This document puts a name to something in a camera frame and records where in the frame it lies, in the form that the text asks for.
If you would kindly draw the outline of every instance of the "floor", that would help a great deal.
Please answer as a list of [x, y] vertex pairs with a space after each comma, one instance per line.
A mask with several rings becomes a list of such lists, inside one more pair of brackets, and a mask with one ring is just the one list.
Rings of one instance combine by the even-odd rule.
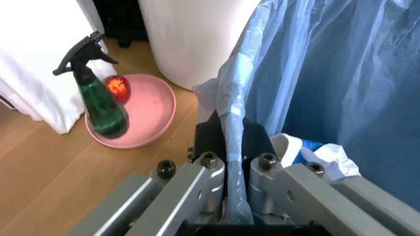
[[[163, 78], [150, 46], [129, 49], [105, 39], [118, 74]], [[193, 93], [168, 82], [177, 98], [170, 128], [155, 142], [132, 150], [102, 146], [80, 119], [67, 135], [0, 104], [0, 235], [48, 236], [68, 232], [131, 173], [148, 175], [162, 159], [186, 162], [197, 117]]]

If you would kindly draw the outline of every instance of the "green spray bottle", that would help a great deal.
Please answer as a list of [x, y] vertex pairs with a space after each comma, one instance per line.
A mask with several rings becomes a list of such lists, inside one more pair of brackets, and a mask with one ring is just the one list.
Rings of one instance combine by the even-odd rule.
[[101, 39], [102, 35], [98, 31], [82, 39], [67, 52], [53, 74], [73, 72], [82, 95], [90, 127], [102, 136], [112, 139], [126, 133], [129, 120], [124, 107], [86, 66], [88, 61], [95, 59], [118, 64], [117, 61], [103, 53], [98, 44]]

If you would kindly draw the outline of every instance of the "white bin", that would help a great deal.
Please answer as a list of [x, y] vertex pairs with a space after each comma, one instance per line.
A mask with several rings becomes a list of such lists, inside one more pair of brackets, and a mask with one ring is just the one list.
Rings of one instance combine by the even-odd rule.
[[159, 70], [178, 86], [217, 76], [260, 0], [139, 0]]

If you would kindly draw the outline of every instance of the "pink plate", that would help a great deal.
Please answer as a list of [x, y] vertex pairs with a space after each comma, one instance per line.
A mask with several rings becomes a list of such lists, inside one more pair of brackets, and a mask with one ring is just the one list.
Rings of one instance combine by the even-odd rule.
[[127, 132], [117, 139], [107, 139], [92, 131], [85, 116], [89, 133], [101, 144], [119, 149], [144, 146], [156, 140], [169, 127], [175, 115], [175, 95], [171, 87], [151, 75], [124, 75], [131, 87], [131, 96], [124, 105], [130, 119]]

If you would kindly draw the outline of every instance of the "apple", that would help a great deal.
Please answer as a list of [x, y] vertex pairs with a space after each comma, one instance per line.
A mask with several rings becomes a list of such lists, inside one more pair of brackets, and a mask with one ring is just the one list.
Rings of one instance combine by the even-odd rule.
[[104, 80], [107, 90], [121, 103], [128, 101], [131, 94], [130, 83], [120, 75], [112, 75]]

